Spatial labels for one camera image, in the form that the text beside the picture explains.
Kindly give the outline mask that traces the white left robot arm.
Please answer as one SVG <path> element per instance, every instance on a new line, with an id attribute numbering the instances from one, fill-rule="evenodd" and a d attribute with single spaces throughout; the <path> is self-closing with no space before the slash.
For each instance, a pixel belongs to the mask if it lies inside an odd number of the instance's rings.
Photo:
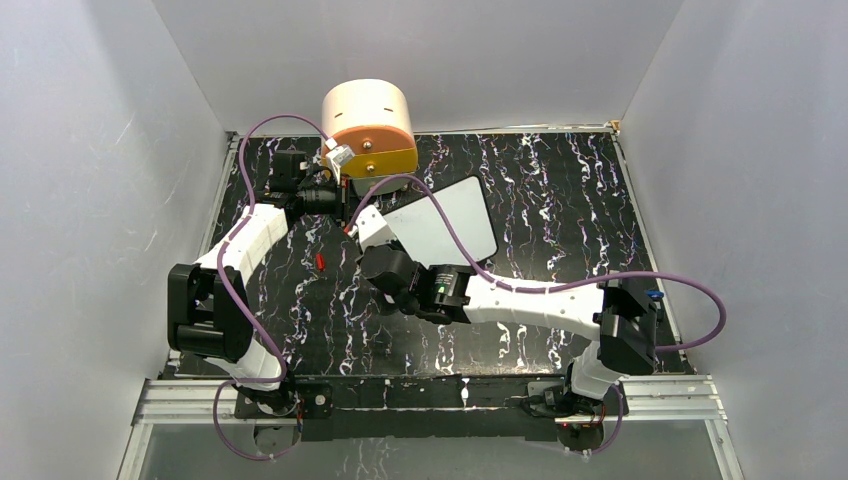
<path id="1" fill-rule="evenodd" d="M 297 387 L 287 365 L 249 308 L 247 286 L 262 260 L 304 216 L 349 219 L 351 188 L 342 167 L 354 157 L 347 145 L 331 149 L 321 163 L 302 151 L 272 157 L 267 186 L 253 194 L 233 228 L 190 264 L 167 278 L 167 339 L 170 347 L 224 370 L 235 385 L 260 392 L 275 416 L 294 411 Z"/>

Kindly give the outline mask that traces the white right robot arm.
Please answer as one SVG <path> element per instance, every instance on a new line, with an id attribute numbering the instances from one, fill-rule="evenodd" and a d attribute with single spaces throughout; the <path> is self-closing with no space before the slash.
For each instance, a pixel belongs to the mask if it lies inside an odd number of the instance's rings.
<path id="1" fill-rule="evenodd" d="M 437 325 L 533 325 L 588 340 L 563 387 L 565 405 L 577 414 L 590 413 L 621 377 L 655 370 L 660 308 L 639 279 L 556 291 L 551 283 L 486 279 L 470 266 L 426 267 L 389 245 L 367 248 L 359 267 L 363 278 L 407 316 Z"/>

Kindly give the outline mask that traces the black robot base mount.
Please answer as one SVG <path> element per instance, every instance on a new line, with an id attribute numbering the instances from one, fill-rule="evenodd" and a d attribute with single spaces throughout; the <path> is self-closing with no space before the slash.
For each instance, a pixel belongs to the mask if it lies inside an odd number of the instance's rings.
<path id="1" fill-rule="evenodd" d="M 578 400 L 557 374 L 483 376 L 300 376 L 295 410 L 264 413 L 239 394 L 234 415 L 262 426 L 299 420 L 303 438 L 516 437 L 532 441 L 603 437 L 601 421 L 617 411 L 615 396 Z"/>

